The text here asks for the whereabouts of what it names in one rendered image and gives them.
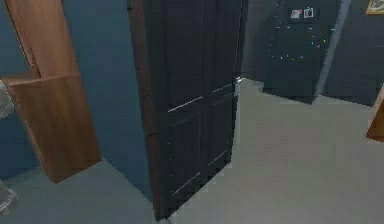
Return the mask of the dark panelled room door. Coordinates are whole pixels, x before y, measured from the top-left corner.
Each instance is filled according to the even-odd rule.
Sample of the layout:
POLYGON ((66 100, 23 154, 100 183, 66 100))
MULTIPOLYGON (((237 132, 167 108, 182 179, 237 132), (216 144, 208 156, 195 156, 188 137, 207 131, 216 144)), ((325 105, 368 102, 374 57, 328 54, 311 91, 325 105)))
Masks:
POLYGON ((231 161, 248 0, 127 0, 154 216, 231 161))

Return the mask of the dark grey fridge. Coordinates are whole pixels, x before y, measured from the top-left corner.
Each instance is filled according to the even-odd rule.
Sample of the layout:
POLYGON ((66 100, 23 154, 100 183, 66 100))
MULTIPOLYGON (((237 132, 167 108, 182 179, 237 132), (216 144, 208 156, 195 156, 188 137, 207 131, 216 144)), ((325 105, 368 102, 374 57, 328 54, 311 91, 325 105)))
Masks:
POLYGON ((278 0, 263 91, 311 104, 343 0, 278 0))

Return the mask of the brown wooden cabinet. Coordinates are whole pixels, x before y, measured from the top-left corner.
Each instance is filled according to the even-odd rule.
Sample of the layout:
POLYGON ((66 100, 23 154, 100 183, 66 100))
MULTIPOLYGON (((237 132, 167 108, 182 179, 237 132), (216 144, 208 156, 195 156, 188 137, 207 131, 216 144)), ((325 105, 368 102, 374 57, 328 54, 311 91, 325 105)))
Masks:
POLYGON ((47 178, 101 160, 62 0, 0 0, 28 70, 1 76, 47 178))

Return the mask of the brown wooden furniture corner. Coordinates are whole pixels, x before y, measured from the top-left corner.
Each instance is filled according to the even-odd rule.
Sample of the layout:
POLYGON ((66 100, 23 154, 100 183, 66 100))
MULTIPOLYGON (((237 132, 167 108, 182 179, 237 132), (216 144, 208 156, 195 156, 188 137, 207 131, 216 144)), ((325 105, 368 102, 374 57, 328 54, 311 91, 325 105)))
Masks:
POLYGON ((373 109, 374 116, 367 131, 366 137, 378 142, 384 142, 384 85, 379 91, 373 109))

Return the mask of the white cloth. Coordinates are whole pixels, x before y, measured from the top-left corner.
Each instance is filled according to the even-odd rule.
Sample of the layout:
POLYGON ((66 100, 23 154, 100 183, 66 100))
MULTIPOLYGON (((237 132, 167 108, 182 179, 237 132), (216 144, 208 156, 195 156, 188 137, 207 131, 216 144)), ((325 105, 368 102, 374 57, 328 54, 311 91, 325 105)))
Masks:
POLYGON ((0 80, 0 119, 4 119, 14 112, 14 104, 7 87, 0 80))

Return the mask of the grey round floor object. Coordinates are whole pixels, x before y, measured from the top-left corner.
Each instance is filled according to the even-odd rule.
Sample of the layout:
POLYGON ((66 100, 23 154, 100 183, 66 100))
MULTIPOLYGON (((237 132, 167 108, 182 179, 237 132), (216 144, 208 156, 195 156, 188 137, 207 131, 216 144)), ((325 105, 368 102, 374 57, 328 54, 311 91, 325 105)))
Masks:
POLYGON ((9 208, 18 200, 17 194, 0 180, 0 216, 9 213, 9 208))

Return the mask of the gold framed wall picture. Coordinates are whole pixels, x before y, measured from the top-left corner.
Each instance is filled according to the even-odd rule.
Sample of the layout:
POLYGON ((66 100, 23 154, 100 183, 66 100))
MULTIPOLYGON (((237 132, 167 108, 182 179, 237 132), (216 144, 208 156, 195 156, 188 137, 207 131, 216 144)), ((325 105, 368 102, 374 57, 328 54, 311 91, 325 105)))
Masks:
POLYGON ((367 15, 384 15, 384 0, 370 0, 366 9, 367 15))

